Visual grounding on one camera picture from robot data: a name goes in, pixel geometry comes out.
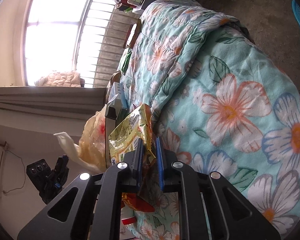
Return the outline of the yellow snack wrapper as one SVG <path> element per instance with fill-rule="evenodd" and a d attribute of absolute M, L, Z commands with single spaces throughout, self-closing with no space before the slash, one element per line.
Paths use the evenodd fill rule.
<path fill-rule="evenodd" d="M 142 140 L 143 156 L 137 158 L 137 168 L 132 172 L 136 178 L 138 187 L 142 187 L 147 172 L 155 162 L 154 138 L 149 105 L 144 103 L 134 109 L 110 133 L 108 139 L 112 165 L 123 162 L 126 153 L 137 150 L 138 142 Z"/>

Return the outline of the red white snack packet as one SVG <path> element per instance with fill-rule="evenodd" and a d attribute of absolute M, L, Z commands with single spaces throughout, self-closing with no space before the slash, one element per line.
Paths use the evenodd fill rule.
<path fill-rule="evenodd" d="M 136 193 L 123 193 L 121 198 L 121 222 L 123 225 L 136 223 L 135 211 L 151 213 L 155 211 L 155 208 Z"/>

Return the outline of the yellowish plastic bag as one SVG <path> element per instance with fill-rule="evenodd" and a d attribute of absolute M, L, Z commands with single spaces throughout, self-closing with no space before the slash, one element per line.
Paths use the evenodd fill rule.
<path fill-rule="evenodd" d="M 105 113 L 106 107 L 103 107 L 88 119 L 78 144 L 66 132 L 54 134 L 70 160 L 95 174 L 103 173 L 107 168 Z"/>

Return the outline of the peach quilt at window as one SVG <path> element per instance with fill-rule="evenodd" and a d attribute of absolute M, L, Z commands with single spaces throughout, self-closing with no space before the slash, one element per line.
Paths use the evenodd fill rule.
<path fill-rule="evenodd" d="M 34 83 L 38 87 L 81 87 L 81 76 L 76 71 L 53 72 Z"/>

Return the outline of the floral teal blanket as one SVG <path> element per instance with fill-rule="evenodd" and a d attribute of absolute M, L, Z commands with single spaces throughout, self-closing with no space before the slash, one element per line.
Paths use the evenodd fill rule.
<path fill-rule="evenodd" d="M 279 232 L 300 224 L 300 95 L 238 19 L 194 0 L 157 0 L 121 83 L 149 105 L 165 149 L 221 173 Z"/>

